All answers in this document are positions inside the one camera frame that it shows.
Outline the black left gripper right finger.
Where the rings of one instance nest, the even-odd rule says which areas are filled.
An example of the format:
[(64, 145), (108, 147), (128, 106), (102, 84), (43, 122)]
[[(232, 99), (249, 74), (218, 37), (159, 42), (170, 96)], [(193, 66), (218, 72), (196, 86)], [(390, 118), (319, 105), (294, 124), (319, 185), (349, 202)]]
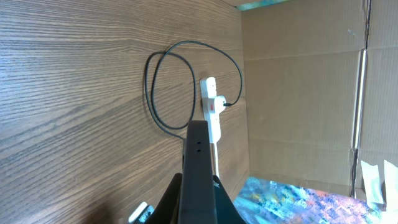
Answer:
[(246, 224), (225, 191), (220, 179), (213, 176), (217, 224)]

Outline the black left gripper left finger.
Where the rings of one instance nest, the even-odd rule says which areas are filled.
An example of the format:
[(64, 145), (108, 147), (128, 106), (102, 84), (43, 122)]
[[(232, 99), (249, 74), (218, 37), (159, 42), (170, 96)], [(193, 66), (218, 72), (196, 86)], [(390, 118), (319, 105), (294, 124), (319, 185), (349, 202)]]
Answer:
[(146, 224), (177, 224), (182, 174), (176, 173)]

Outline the Samsung Galaxy S24+ smartphone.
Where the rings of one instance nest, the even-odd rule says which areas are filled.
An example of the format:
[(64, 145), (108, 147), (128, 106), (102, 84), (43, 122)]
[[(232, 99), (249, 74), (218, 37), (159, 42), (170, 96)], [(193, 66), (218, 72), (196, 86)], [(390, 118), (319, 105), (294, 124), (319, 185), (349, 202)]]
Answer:
[(187, 126), (178, 222), (217, 222), (207, 121), (193, 120)]

